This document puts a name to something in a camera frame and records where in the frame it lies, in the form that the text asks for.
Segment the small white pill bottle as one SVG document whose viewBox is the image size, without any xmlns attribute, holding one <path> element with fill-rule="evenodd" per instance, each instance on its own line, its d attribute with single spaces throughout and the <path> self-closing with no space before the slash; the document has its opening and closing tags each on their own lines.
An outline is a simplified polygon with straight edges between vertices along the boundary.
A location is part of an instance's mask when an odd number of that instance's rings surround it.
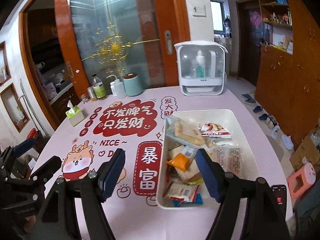
<svg viewBox="0 0 320 240">
<path fill-rule="evenodd" d="M 110 89 L 111 89 L 111 92 L 112 92 L 113 96 L 117 96 L 116 89 L 115 89 L 115 84 L 116 84 L 115 81 L 110 82 Z"/>
</svg>

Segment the white plastic storage bin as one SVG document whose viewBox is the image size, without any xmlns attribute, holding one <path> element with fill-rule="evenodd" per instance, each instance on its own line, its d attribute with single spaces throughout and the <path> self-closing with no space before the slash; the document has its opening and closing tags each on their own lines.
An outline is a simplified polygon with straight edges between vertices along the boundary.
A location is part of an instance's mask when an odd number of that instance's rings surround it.
<svg viewBox="0 0 320 240">
<path fill-rule="evenodd" d="M 166 117 L 156 193 L 160 208 L 217 206 L 227 175 L 249 181 L 260 175 L 232 111 L 182 111 Z"/>
</svg>

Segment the small glass jar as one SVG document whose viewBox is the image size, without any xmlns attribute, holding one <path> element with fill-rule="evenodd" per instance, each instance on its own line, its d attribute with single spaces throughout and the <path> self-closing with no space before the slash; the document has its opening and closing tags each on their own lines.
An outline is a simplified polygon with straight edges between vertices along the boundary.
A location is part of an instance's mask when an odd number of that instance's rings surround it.
<svg viewBox="0 0 320 240">
<path fill-rule="evenodd" d="M 84 104 L 87 104 L 91 100 L 88 94 L 82 94 L 80 96 L 80 99 Z"/>
</svg>

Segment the clear bread snack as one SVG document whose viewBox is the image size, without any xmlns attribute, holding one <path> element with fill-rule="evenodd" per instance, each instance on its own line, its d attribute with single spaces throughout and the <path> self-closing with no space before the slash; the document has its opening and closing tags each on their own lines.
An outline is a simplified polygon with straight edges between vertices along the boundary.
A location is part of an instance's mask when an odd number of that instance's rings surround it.
<svg viewBox="0 0 320 240">
<path fill-rule="evenodd" d="M 233 145 L 219 145 L 213 149 L 214 161 L 219 163 L 225 172 L 232 172 L 242 177 L 241 148 Z"/>
</svg>

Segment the red white small snack pack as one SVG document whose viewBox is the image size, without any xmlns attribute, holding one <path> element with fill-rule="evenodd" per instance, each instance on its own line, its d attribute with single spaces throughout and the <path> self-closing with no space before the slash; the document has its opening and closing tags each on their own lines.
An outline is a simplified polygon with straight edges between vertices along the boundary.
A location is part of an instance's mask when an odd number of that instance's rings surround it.
<svg viewBox="0 0 320 240">
<path fill-rule="evenodd" d="M 192 203 L 196 199 L 199 185 L 171 183 L 164 196 L 179 202 Z"/>
</svg>

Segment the pink plastic stool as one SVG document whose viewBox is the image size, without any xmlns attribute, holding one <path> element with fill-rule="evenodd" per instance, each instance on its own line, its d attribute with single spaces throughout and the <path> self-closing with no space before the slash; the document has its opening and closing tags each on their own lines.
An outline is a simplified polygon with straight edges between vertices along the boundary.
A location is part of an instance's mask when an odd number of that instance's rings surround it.
<svg viewBox="0 0 320 240">
<path fill-rule="evenodd" d="M 287 178 L 291 199 L 300 198 L 316 181 L 316 171 L 311 163 L 306 163 Z"/>
</svg>

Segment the metal tin can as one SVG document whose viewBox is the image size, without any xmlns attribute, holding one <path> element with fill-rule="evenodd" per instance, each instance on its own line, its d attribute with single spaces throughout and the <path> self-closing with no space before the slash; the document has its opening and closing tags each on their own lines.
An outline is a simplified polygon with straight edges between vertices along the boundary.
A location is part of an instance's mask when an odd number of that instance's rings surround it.
<svg viewBox="0 0 320 240">
<path fill-rule="evenodd" d="M 91 101 L 93 101 L 93 102 L 97 101 L 98 98 L 94 92 L 93 87 L 88 87 L 87 92 L 88 92 L 88 95 L 89 95 L 89 98 Z"/>
</svg>

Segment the orange white snack pack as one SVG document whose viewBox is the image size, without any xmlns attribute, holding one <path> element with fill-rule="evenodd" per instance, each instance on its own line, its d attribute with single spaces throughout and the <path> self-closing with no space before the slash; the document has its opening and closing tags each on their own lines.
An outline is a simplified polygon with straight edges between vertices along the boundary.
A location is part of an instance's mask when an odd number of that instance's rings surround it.
<svg viewBox="0 0 320 240">
<path fill-rule="evenodd" d="M 181 149 L 175 148 L 170 151 L 171 154 L 176 153 L 166 164 L 185 172 L 190 163 L 195 158 L 197 149 L 190 146 L 183 146 Z"/>
</svg>

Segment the white wall switch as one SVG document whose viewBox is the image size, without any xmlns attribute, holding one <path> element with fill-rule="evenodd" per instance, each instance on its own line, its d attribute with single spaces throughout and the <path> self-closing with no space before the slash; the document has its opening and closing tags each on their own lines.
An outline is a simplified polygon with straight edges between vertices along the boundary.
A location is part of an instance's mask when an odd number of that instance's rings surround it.
<svg viewBox="0 0 320 240">
<path fill-rule="evenodd" d="M 191 14 L 194 17 L 206 17 L 206 6 L 204 4 L 192 4 Z"/>
</svg>

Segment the translucent white squeeze bottle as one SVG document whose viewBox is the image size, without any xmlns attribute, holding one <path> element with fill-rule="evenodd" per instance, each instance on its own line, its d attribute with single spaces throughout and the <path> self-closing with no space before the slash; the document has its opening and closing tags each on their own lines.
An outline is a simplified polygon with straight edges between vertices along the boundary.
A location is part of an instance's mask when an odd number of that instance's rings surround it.
<svg viewBox="0 0 320 240">
<path fill-rule="evenodd" d="M 116 75 L 109 75 L 107 76 L 106 78 L 111 78 L 111 77 L 114 77 L 114 81 L 116 82 L 115 84 L 115 89 L 116 89 L 116 93 L 117 93 L 117 96 L 119 99 L 123 99 L 127 96 L 126 92 L 125 92 L 125 88 L 124 88 L 124 85 L 123 83 L 117 78 Z"/>
</svg>

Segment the mint green canister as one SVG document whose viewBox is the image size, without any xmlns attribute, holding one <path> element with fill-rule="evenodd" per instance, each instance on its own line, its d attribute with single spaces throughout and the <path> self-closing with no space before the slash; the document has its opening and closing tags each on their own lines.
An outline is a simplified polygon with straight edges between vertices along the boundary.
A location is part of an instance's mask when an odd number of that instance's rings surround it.
<svg viewBox="0 0 320 240">
<path fill-rule="evenodd" d="M 143 93 L 143 87 L 137 73 L 128 73 L 124 75 L 123 84 L 127 96 L 133 97 Z"/>
</svg>

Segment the orange framed glass door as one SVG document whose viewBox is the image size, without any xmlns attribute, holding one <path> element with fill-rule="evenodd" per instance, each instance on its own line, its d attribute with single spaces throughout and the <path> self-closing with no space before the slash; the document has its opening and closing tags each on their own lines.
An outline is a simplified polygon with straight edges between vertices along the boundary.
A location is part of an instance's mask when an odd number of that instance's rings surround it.
<svg viewBox="0 0 320 240">
<path fill-rule="evenodd" d="M 97 75 L 136 73 L 143 88 L 178 85 L 174 44 L 190 38 L 185 0 L 29 0 L 18 17 L 22 60 L 31 90 L 57 129 L 66 99 L 50 100 L 41 75 L 61 67 L 74 102 Z"/>
</svg>

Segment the black smartphone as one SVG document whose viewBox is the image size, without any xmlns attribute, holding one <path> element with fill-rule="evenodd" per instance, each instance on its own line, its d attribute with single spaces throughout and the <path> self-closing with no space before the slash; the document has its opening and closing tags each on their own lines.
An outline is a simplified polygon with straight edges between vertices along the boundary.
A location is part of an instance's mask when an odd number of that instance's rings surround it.
<svg viewBox="0 0 320 240">
<path fill-rule="evenodd" d="M 286 208 L 287 208 L 287 188 L 285 185 L 273 185 L 271 186 L 273 194 L 277 200 L 277 204 L 284 216 L 286 218 Z"/>
</svg>

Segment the clear bottle green label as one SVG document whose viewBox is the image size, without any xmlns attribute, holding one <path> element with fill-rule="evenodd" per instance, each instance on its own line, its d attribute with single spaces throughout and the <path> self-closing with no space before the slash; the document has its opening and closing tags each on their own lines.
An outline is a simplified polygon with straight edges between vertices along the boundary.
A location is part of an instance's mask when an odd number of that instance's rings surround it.
<svg viewBox="0 0 320 240">
<path fill-rule="evenodd" d="M 93 90 L 95 92 L 96 97 L 98 99 L 104 98 L 106 96 L 106 90 L 102 80 L 99 77 L 97 77 L 96 74 L 93 74 L 92 77 L 93 77 Z"/>
</svg>

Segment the wooden shelf cabinet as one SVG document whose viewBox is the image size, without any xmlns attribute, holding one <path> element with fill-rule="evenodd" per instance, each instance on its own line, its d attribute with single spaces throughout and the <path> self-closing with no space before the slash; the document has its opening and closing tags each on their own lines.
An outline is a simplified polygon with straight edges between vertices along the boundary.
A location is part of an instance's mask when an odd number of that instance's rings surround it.
<svg viewBox="0 0 320 240">
<path fill-rule="evenodd" d="M 261 47 L 255 99 L 298 147 L 319 121 L 319 26 L 302 0 L 259 0 L 263 23 L 281 31 L 292 53 Z"/>
</svg>

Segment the red date snack pack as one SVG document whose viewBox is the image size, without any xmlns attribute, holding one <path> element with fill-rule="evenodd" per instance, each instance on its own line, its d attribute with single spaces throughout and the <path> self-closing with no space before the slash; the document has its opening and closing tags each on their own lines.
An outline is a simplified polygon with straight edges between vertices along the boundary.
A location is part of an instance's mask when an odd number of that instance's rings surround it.
<svg viewBox="0 0 320 240">
<path fill-rule="evenodd" d="M 203 137 L 231 139 L 231 134 L 220 124 L 206 123 L 200 128 L 200 131 Z"/>
</svg>

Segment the green tissue box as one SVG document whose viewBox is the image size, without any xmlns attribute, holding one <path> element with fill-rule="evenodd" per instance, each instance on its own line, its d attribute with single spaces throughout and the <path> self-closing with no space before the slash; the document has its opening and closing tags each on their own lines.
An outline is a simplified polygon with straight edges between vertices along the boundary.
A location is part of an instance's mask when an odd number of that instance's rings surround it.
<svg viewBox="0 0 320 240">
<path fill-rule="evenodd" d="M 73 105 L 71 100 L 68 101 L 67 107 L 69 110 L 66 112 L 66 116 L 73 127 L 85 119 L 85 115 L 82 110 L 78 106 Z"/>
</svg>

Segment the white cosmetic storage box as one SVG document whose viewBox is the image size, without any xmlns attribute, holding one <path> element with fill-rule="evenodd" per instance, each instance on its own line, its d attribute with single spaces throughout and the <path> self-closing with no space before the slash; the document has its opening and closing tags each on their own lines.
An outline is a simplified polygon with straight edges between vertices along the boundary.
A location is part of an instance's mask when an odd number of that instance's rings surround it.
<svg viewBox="0 0 320 240">
<path fill-rule="evenodd" d="M 220 95 L 226 80 L 228 50 L 214 41 L 174 44 L 179 87 L 185 96 Z"/>
</svg>

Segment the yellow Fuji bread pack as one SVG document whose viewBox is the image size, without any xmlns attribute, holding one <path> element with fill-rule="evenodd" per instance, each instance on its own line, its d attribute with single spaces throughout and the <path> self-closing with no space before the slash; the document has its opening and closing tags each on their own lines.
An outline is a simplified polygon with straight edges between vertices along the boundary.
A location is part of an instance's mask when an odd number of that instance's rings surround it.
<svg viewBox="0 0 320 240">
<path fill-rule="evenodd" d="M 173 115 L 165 119 L 165 136 L 185 146 L 195 148 L 216 146 L 215 142 L 203 137 L 196 126 Z"/>
</svg>

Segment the cardboard box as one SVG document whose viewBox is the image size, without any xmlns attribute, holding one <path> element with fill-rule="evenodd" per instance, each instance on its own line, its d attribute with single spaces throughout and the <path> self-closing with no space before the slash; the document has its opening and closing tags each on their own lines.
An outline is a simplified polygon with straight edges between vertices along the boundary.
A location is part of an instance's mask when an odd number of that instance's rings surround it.
<svg viewBox="0 0 320 240">
<path fill-rule="evenodd" d="M 295 171 L 305 164 L 311 163 L 319 166 L 319 127 L 313 129 L 290 157 L 290 162 Z"/>
</svg>

